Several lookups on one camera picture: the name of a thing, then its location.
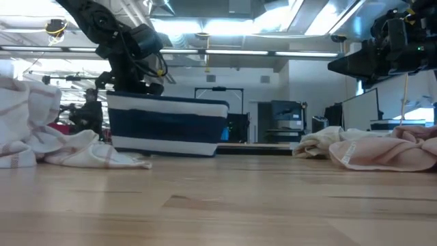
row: pink towel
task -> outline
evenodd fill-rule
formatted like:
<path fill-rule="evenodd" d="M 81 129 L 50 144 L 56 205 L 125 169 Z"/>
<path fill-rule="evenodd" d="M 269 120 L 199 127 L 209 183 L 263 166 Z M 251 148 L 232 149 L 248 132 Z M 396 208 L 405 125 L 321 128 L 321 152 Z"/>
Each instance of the pink towel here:
<path fill-rule="evenodd" d="M 342 141 L 329 147 L 334 163 L 354 170 L 418 172 L 437 163 L 437 126 L 397 127 L 391 137 Z"/>

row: robot mount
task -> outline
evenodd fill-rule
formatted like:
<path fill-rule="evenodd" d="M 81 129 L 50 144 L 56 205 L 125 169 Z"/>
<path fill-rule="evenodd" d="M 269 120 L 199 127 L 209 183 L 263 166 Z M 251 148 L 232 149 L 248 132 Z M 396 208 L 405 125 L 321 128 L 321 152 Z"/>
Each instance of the robot mount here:
<path fill-rule="evenodd" d="M 160 50 L 163 48 L 158 34 L 145 24 L 134 29 L 119 22 L 103 5 L 90 0 L 56 0 L 77 22 L 79 28 L 93 43 L 98 44 L 97 55 L 108 59 L 114 90 L 139 94 L 159 94 L 142 82 L 144 76 L 163 77 L 167 74 Z M 149 55 L 156 55 L 161 69 L 152 70 L 143 61 Z M 99 81 L 98 87 L 104 89 Z"/>
<path fill-rule="evenodd" d="M 328 69 L 362 80 L 365 88 L 437 69 L 437 0 L 417 0 L 405 12 L 389 10 L 375 20 L 371 34 L 360 51 L 332 61 Z"/>

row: blue and white basket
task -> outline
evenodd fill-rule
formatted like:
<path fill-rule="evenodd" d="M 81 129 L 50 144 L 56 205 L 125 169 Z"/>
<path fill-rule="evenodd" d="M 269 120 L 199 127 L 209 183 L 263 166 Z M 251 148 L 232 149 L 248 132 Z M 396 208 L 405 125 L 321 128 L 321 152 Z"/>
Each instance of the blue and white basket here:
<path fill-rule="evenodd" d="M 112 142 L 119 151 L 214 156 L 226 127 L 225 101 L 108 92 Z"/>

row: wooden surface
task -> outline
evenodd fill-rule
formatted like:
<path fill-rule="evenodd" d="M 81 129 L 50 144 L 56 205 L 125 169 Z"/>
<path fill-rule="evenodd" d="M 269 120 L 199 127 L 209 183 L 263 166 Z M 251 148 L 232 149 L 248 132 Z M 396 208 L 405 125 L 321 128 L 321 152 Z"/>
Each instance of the wooden surface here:
<path fill-rule="evenodd" d="M 153 162 L 0 170 L 0 245 L 437 245 L 435 174 L 271 156 Z"/>

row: white towel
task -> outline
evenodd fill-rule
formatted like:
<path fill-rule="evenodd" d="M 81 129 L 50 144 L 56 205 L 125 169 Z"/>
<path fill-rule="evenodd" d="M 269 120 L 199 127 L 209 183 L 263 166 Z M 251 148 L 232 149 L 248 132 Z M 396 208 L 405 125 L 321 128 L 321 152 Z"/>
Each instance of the white towel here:
<path fill-rule="evenodd" d="M 310 158 L 313 156 L 329 155 L 329 146 L 340 141 L 353 141 L 365 137 L 386 137 L 388 133 L 375 133 L 349 129 L 343 131 L 340 126 L 329 126 L 318 133 L 306 135 L 293 150 L 294 158 Z"/>
<path fill-rule="evenodd" d="M 63 135 L 47 126 L 59 113 L 57 87 L 0 77 L 0 99 L 0 168 L 33 167 L 37 160 L 70 167 L 152 167 L 98 142 L 93 131 Z"/>

